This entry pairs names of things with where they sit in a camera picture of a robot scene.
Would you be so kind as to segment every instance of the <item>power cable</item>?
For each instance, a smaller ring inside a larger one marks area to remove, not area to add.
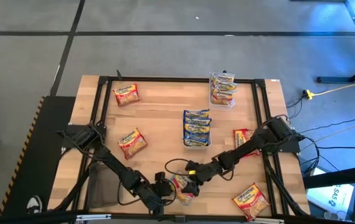
[[[300,134],[301,134],[301,133],[308,132],[308,131],[314,131],[314,130],[317,130],[317,129],[320,129],[320,128],[328,128],[328,127],[331,127],[331,126],[334,126],[334,125],[344,124],[344,123],[348,123],[348,122],[352,122],[352,121],[355,121],[355,119],[352,119],[352,120],[349,120],[349,121],[342,121],[342,122],[340,122],[340,123],[329,124],[329,125],[327,125],[327,126],[320,126],[320,127],[317,127],[317,128],[308,129],[308,130],[306,130],[306,131],[300,132]]]
[[[295,100],[293,100],[293,101],[287,103],[286,107],[287,107],[287,108],[291,108],[291,107],[297,105],[297,104],[302,100],[302,98],[303,98],[303,97],[297,98],[297,99],[295,99]]]
[[[355,128],[355,125],[354,125],[354,126],[351,126],[351,127],[348,127],[348,128],[345,128],[345,129],[342,129],[342,130],[340,130],[340,131],[336,131],[336,132],[334,132],[334,133],[332,133],[332,134],[329,134],[329,135],[327,135],[327,136],[325,136],[325,137],[322,137],[322,138],[316,140],[315,142],[312,142],[311,144],[309,144],[309,145],[307,145],[306,147],[304,147],[304,148],[301,150],[301,152],[304,151],[304,150],[305,150],[306,148],[308,148],[309,146],[311,146],[312,144],[315,144],[316,142],[319,142],[319,141],[321,141],[321,140],[323,140],[323,139],[326,139],[326,138],[331,137],[331,136],[333,136],[333,135],[335,135],[335,134],[341,133],[341,132],[343,132],[343,131],[347,131],[347,130],[352,129],[352,128]]]
[[[170,171],[168,168],[166,168],[166,166],[167,166],[169,163],[173,162],[173,161],[184,161],[184,162],[187,162],[187,163],[189,162],[187,159],[180,159],[180,158],[171,159],[170,161],[167,161],[167,162],[165,163],[165,166],[164,166],[164,168],[165,168],[165,170],[166,170],[167,172],[169,172],[170,174],[180,175],[180,176],[184,176],[184,177],[189,177],[189,176],[190,176],[189,174],[179,174],[179,173],[177,173],[177,172],[172,172],[172,171]]]
[[[303,100],[303,99],[301,98],[301,100],[300,100],[300,103],[301,103],[300,110],[297,112],[297,114],[296,114],[296,115],[294,115],[294,116],[290,117],[290,119],[293,119],[293,118],[297,117],[297,116],[299,115],[299,113],[301,113],[301,110],[302,110],[302,100]]]
[[[301,171],[301,172],[303,172],[303,173],[305,173],[305,174],[309,174],[310,172],[312,172],[312,171],[317,167],[317,165],[319,164],[320,157],[323,158],[325,161],[327,161],[327,162],[328,162],[331,166],[333,166],[337,171],[340,171],[336,166],[334,166],[334,164],[333,164],[332,162],[330,162],[330,161],[329,161],[328,159],[326,159],[324,156],[320,155],[320,150],[319,150],[320,147],[317,146],[316,141],[314,141],[313,139],[308,138],[308,137],[305,137],[305,138],[309,139],[309,140],[312,142],[312,144],[315,145],[315,148],[316,148],[316,155],[317,155],[317,156],[316,156],[315,158],[313,158],[313,159],[310,159],[310,160],[308,160],[308,161],[305,161],[305,162],[301,163],[301,164],[300,164],[300,167],[301,167],[303,164],[306,164],[306,163],[308,163],[308,162],[313,161],[305,171]]]
[[[334,91],[337,91],[337,90],[342,90],[342,89],[349,88],[349,87],[352,87],[352,86],[355,86],[355,83],[351,84],[351,85],[346,85],[346,86],[342,86],[342,87],[339,87],[339,88],[335,88],[335,89],[332,89],[332,90],[324,91],[324,92],[321,92],[321,93],[312,93],[312,92],[309,91],[309,96],[310,97],[312,97],[312,96],[320,96],[320,95],[323,95],[323,94],[326,94],[326,93],[331,93],[331,92],[334,92]]]

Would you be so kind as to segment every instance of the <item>yellow noodle packet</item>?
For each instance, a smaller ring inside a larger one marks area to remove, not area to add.
[[[128,85],[113,91],[118,106],[125,106],[140,100],[137,84]]]
[[[183,116],[187,118],[208,118],[209,109],[206,110],[184,110]]]
[[[217,87],[221,91],[232,91],[237,88],[237,84],[234,82],[224,82],[222,79],[217,77],[213,82],[213,87]]]
[[[237,91],[219,91],[216,90],[211,96],[211,103],[215,105],[227,105],[230,106],[233,101],[233,97]]]
[[[230,73],[211,73],[211,83],[215,81],[216,78],[220,78],[224,82],[234,82],[234,74]]]
[[[255,183],[239,196],[233,198],[233,201],[241,208],[248,221],[256,218],[263,209],[269,206],[265,196]]]

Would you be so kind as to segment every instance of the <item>black cable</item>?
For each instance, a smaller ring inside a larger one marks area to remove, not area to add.
[[[352,119],[352,120],[349,120],[349,121],[342,121],[340,123],[335,123],[335,124],[329,124],[327,126],[320,126],[320,127],[317,127],[317,128],[308,129],[308,130],[302,131],[300,133],[305,133],[307,131],[313,131],[313,130],[317,130],[317,129],[320,129],[320,128],[328,128],[328,127],[331,127],[331,126],[334,126],[334,125],[339,125],[339,124],[348,123],[348,122],[352,122],[352,121],[355,121],[355,119]]]
[[[318,147],[319,149],[355,149],[355,146]]]
[[[292,116],[292,117],[290,117],[290,119],[293,119],[293,118],[295,118],[295,117],[297,117],[298,115],[299,115],[299,113],[301,113],[301,110],[302,110],[302,98],[301,98],[301,100],[300,100],[300,102],[301,102],[301,107],[300,107],[300,110],[297,112],[297,114],[296,115],[294,115],[294,116]]]
[[[167,172],[169,172],[170,174],[174,174],[174,175],[180,175],[180,176],[184,176],[184,177],[189,177],[190,175],[189,174],[178,174],[178,173],[176,173],[176,172],[172,172],[172,171],[170,171],[168,168],[166,168],[166,166],[170,163],[170,162],[173,162],[173,161],[184,161],[184,162],[189,162],[187,159],[181,159],[181,158],[177,158],[177,159],[171,159],[170,161],[167,161],[166,163],[165,163],[165,170],[167,171]]]
[[[224,177],[222,174],[219,174],[219,176],[222,178],[222,179],[224,179],[224,180],[226,180],[226,181],[231,181],[232,179],[233,179],[233,176],[234,176],[234,162],[233,162],[233,166],[232,166],[233,168],[232,168],[232,175],[229,177],[229,178],[226,178],[226,177]]]
[[[142,198],[138,198],[138,199],[133,200],[133,201],[128,202],[128,203],[122,203],[122,202],[120,201],[120,190],[121,190],[121,181],[120,181],[120,183],[118,184],[118,188],[117,188],[117,190],[116,190],[116,201],[118,202],[119,205],[122,205],[122,206],[131,205],[131,204],[133,204],[133,203],[135,203],[135,202],[138,202],[138,201],[140,201],[140,200],[143,200]]]
[[[159,205],[159,206],[162,206],[162,207],[168,206],[168,205],[172,204],[172,203],[176,200],[176,195],[177,195],[178,193],[177,193],[176,186],[173,184],[172,181],[170,181],[170,180],[168,180],[168,179],[163,179],[163,180],[168,181],[170,184],[172,184],[173,189],[174,189],[174,197],[173,197],[173,199],[171,199],[171,200],[165,200],[165,201],[168,201],[169,203],[160,204],[160,203],[158,203],[158,202],[156,202],[156,201],[154,201],[154,200],[150,200],[149,198],[138,198],[138,199],[133,200],[133,201],[131,201],[131,202],[122,203],[121,200],[120,200],[121,181],[119,182],[118,188],[117,188],[117,190],[116,190],[116,201],[118,202],[119,205],[122,205],[122,206],[131,205],[131,204],[136,203],[136,202],[138,202],[138,201],[150,201],[150,202],[153,202],[153,203],[155,203],[156,205]]]
[[[316,167],[317,165],[319,164],[319,161],[320,161],[320,157],[323,158],[325,161],[327,161],[332,167],[334,167],[337,171],[340,171],[336,166],[334,166],[333,163],[331,163],[328,159],[326,159],[325,157],[323,157],[322,155],[320,155],[320,150],[321,148],[328,148],[328,147],[318,147],[317,144],[315,143],[315,141],[311,138],[308,138],[308,137],[305,137],[307,139],[309,139],[314,145],[315,145],[315,148],[316,148],[316,153],[317,153],[317,157],[316,158],[313,158],[313,159],[310,159],[308,161],[305,161],[303,163],[300,164],[300,166],[302,166],[303,164],[306,164],[308,162],[311,162],[313,161],[310,166],[303,172],[305,174],[309,174],[310,172],[312,172]]]
[[[303,162],[303,163],[300,164],[300,167],[301,167],[303,164],[306,164],[306,163],[308,163],[308,162],[313,161],[305,171],[301,171],[301,172],[303,172],[303,173],[305,173],[305,174],[309,174],[309,173],[312,172],[312,171],[317,167],[317,165],[319,164],[320,151],[319,151],[319,147],[317,146],[315,140],[313,140],[313,139],[311,139],[311,138],[309,138],[309,137],[305,137],[305,138],[307,138],[308,140],[310,140],[310,141],[315,145],[316,154],[317,154],[317,156],[316,156],[315,158],[310,159],[310,160],[305,161],[305,162]]]
[[[328,159],[324,158],[322,155],[320,155],[320,157],[322,157],[325,161],[327,161],[330,165],[332,165],[334,167],[334,169],[336,169],[337,171],[340,171],[337,167],[335,167]]]
[[[297,105],[297,104],[302,100],[302,98],[303,98],[303,97],[297,98],[297,99],[295,99],[295,100],[293,100],[293,101],[287,103],[286,107],[287,107],[287,108],[294,107],[295,105]]]

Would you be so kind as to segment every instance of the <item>yellow black hazard stripe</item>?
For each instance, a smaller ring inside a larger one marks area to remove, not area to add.
[[[27,151],[27,147],[28,147],[28,143],[29,143],[29,140],[31,138],[31,135],[32,135],[32,132],[34,131],[34,128],[35,128],[35,124],[36,124],[36,121],[38,119],[38,115],[40,113],[40,109],[42,108],[42,104],[43,104],[43,101],[44,101],[45,97],[42,96],[42,98],[40,99],[39,101],[39,105],[38,105],[38,108],[35,112],[35,116],[34,116],[34,120],[29,128],[29,132],[27,134],[27,137],[26,137],[26,140],[24,141],[24,145],[22,146],[22,150],[21,150],[21,153],[20,153],[20,157],[18,158],[18,161],[17,161],[17,165],[16,165],[16,168],[14,168],[14,172],[13,172],[13,175],[11,177],[11,180],[10,180],[10,183],[9,183],[9,186],[7,186],[7,190],[6,190],[6,194],[5,196],[3,197],[3,201],[2,201],[2,204],[0,206],[0,214],[2,215],[3,213],[3,210],[4,210],[4,206],[6,205],[6,202],[7,202],[7,199],[9,198],[9,195],[10,195],[10,191],[14,185],[14,182],[16,181],[16,177],[17,177],[17,174],[18,174],[18,170],[20,169],[20,166],[22,164],[22,160],[24,158],[24,155]]]

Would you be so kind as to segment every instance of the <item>yellow cable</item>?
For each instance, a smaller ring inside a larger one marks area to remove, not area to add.
[[[341,132],[343,132],[343,131],[347,131],[347,130],[352,129],[352,128],[355,128],[355,125],[354,125],[354,126],[351,126],[351,127],[348,127],[348,128],[345,128],[345,129],[343,129],[343,130],[337,131],[337,132],[335,132],[335,133],[333,133],[333,134],[329,134],[329,135],[327,135],[327,136],[325,136],[325,137],[322,137],[321,139],[318,139],[318,140],[316,140],[315,142],[313,142],[313,143],[307,145],[307,146],[304,147],[301,151],[304,151],[307,147],[313,145],[314,143],[316,143],[316,142],[318,142],[318,141],[320,141],[320,140],[323,140],[323,139],[325,139],[325,138],[328,138],[328,137],[333,136],[333,135],[335,135],[335,134],[341,133]]]
[[[312,96],[320,96],[320,95],[323,95],[323,94],[326,94],[326,93],[331,93],[332,91],[342,90],[344,88],[348,88],[348,87],[352,87],[352,86],[355,86],[355,83],[347,85],[347,86],[342,86],[342,87],[339,87],[339,88],[336,88],[336,89],[333,89],[333,90],[324,91],[322,93],[311,93],[311,94],[312,94]]]

